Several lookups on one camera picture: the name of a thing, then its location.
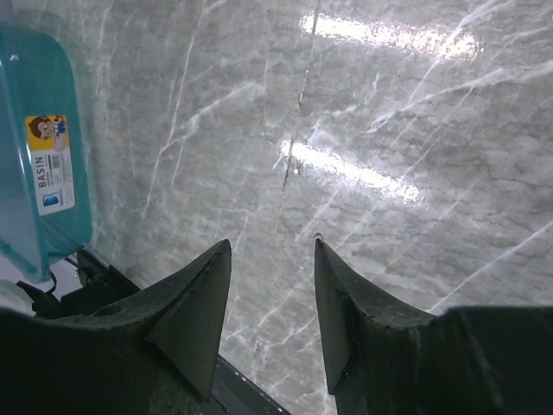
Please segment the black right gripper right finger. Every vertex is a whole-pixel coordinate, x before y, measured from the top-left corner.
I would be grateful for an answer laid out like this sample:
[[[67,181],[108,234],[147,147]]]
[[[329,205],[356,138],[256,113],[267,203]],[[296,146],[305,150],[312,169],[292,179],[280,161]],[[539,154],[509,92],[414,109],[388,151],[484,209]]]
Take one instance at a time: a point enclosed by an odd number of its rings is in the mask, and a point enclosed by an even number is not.
[[[434,316],[315,243],[328,392],[341,414],[549,414],[552,310],[462,306]]]

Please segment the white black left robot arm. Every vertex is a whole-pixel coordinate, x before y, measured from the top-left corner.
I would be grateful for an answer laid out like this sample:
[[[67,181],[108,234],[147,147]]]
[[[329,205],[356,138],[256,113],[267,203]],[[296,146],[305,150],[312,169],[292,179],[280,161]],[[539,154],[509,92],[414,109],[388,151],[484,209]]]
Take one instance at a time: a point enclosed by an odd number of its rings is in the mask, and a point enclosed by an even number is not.
[[[0,304],[2,308],[14,310],[28,316],[34,316],[33,300],[16,283],[0,280]]]

